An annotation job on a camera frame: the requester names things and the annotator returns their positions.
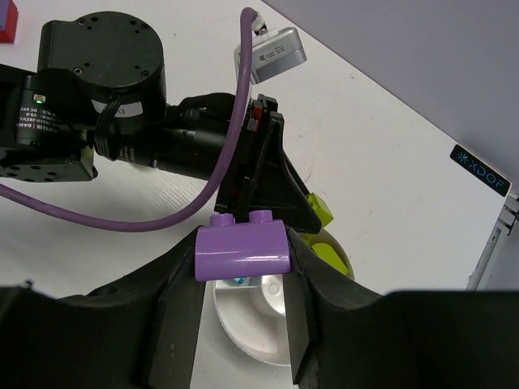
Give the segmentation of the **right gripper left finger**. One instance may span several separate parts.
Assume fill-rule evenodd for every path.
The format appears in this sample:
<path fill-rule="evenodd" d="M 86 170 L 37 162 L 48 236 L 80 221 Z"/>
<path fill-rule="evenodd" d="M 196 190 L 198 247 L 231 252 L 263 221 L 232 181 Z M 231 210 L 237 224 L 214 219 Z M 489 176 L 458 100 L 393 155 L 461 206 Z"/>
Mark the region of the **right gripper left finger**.
<path fill-rule="evenodd" d="M 195 234 L 89 294 L 1 289 L 4 388 L 188 388 L 204 284 Z"/>

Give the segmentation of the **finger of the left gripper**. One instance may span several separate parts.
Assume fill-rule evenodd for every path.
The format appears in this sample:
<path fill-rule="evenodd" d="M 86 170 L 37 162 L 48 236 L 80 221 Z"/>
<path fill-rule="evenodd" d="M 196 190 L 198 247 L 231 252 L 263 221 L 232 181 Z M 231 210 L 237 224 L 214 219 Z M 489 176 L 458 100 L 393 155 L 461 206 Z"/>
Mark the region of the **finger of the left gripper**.
<path fill-rule="evenodd" d="M 238 219 L 269 210 L 299 233 L 318 233 L 321 221 L 307 200 L 309 191 L 283 149 L 284 124 L 281 114 L 266 113 L 259 129 L 250 133 L 239 160 L 243 180 L 238 185 Z"/>

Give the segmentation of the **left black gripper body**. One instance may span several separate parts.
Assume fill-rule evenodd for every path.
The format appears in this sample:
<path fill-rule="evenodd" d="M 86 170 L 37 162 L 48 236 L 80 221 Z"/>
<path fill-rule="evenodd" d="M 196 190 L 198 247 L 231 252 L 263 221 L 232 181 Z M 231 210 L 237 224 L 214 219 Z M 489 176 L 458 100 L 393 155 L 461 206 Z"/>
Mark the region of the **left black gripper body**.
<path fill-rule="evenodd" d="M 224 146 L 231 108 L 180 104 L 166 112 L 166 119 L 156 127 L 123 140 L 119 160 L 207 181 Z M 239 160 L 247 150 L 250 133 L 260 128 L 260 119 L 266 113 L 279 113 L 274 99 L 259 96 L 251 101 L 233 158 L 217 191 L 215 212 L 238 215 L 238 185 L 243 180 Z"/>

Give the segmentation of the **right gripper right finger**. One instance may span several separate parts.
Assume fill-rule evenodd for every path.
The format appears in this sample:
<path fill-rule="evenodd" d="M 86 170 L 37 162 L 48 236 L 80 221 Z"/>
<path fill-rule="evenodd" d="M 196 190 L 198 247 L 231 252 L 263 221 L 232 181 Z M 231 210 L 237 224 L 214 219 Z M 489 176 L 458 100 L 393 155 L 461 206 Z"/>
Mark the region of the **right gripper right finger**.
<path fill-rule="evenodd" d="M 295 231 L 287 238 L 283 288 L 298 387 L 517 387 L 517 293 L 380 295 L 326 264 Z"/>

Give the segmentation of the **purple green lego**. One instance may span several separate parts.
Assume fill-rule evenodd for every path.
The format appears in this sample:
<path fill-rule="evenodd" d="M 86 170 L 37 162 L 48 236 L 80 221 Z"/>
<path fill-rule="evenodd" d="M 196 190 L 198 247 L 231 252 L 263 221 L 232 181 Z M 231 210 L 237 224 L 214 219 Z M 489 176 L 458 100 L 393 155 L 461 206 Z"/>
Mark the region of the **purple green lego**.
<path fill-rule="evenodd" d="M 195 239 L 195 278 L 230 280 L 291 271 L 285 224 L 270 210 L 249 213 L 238 223 L 229 213 L 210 217 Z"/>

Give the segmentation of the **green lego brick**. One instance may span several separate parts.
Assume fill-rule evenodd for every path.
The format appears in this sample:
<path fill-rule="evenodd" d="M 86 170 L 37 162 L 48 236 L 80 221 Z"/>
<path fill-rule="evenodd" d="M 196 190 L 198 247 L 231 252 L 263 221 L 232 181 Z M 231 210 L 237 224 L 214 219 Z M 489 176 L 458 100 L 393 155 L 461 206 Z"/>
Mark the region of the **green lego brick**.
<path fill-rule="evenodd" d="M 313 242 L 310 234 L 301 234 L 301 238 L 326 264 L 345 276 L 349 274 L 350 270 L 332 246 L 325 242 Z"/>

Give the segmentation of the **white round divided container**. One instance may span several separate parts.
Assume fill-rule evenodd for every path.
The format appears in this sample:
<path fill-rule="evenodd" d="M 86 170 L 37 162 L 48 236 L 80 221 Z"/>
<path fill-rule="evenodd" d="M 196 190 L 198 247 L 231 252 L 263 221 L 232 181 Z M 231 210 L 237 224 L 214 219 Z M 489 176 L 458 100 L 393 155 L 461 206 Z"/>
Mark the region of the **white round divided container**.
<path fill-rule="evenodd" d="M 227 336 L 244 353 L 269 365 L 288 366 L 290 353 L 281 275 L 249 277 L 247 287 L 213 283 L 217 316 Z"/>

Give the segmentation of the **purple and pink lego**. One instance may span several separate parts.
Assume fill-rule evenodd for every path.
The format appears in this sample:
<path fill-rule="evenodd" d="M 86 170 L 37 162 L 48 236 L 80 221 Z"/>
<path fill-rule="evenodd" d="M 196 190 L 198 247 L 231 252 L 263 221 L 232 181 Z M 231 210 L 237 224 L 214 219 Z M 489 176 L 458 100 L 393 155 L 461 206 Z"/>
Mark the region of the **purple and pink lego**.
<path fill-rule="evenodd" d="M 13 0 L 0 0 L 0 43 L 12 44 L 15 41 L 19 10 Z"/>

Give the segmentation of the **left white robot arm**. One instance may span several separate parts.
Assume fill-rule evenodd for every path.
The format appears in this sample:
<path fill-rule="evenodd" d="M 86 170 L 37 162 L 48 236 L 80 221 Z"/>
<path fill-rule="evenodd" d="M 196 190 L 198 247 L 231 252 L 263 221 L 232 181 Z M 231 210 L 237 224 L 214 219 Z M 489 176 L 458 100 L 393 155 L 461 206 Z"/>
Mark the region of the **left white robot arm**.
<path fill-rule="evenodd" d="M 34 72 L 1 68 L 1 175 L 21 182 L 89 182 L 96 156 L 205 181 L 181 211 L 148 222 L 119 222 L 55 207 L 8 187 L 1 195 L 38 212 L 95 229 L 151 232 L 176 225 L 210 199 L 243 221 L 269 211 L 300 233 L 324 226 L 315 200 L 283 148 L 277 102 L 251 86 L 303 63 L 294 28 L 272 34 L 259 14 L 240 15 L 235 93 L 166 101 L 160 37 L 116 11 L 41 30 Z"/>

